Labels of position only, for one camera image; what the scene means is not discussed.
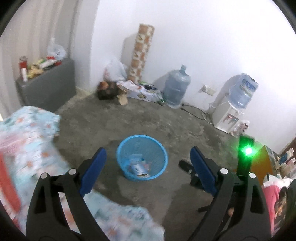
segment green light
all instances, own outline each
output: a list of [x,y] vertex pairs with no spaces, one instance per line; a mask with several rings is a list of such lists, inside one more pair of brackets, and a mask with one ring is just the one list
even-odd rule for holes
[[253,156],[255,154],[254,149],[251,146],[246,146],[242,149],[242,152],[246,155],[246,156]]

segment gray table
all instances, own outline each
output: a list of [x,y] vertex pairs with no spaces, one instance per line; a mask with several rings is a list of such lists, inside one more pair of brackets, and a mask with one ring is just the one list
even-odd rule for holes
[[55,112],[76,94],[74,61],[64,59],[61,65],[45,71],[40,76],[27,82],[19,78],[16,83],[25,105]]

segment pink cloth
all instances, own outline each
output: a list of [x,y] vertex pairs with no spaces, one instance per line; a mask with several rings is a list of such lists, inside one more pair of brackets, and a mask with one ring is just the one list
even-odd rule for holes
[[279,199],[279,192],[280,192],[280,189],[276,185],[263,188],[263,193],[265,196],[267,209],[269,212],[271,233],[273,233],[274,231],[274,217],[275,217],[274,205],[276,201]]

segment floral blanket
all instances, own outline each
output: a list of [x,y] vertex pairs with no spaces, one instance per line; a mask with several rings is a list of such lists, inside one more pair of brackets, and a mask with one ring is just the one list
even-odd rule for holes
[[[51,176],[62,175],[70,169],[52,143],[59,132],[59,120],[56,114],[25,106],[0,122],[0,152],[4,154],[6,169],[21,202],[20,211],[9,214],[17,220],[23,233],[40,175],[44,172]],[[163,227],[152,220],[146,209],[120,206],[94,190],[85,195],[84,200],[111,241],[164,240]],[[61,202],[70,228],[79,232],[64,194],[61,194]]]

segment large plastic water bottle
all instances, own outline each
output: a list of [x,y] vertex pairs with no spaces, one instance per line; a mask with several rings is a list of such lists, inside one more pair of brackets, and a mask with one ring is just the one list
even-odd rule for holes
[[258,83],[242,73],[236,84],[229,89],[228,101],[237,109],[245,109],[257,89]]
[[169,72],[168,79],[165,82],[163,95],[169,107],[177,109],[182,104],[182,99],[185,95],[191,78],[185,73],[186,66],[182,65],[180,70]]

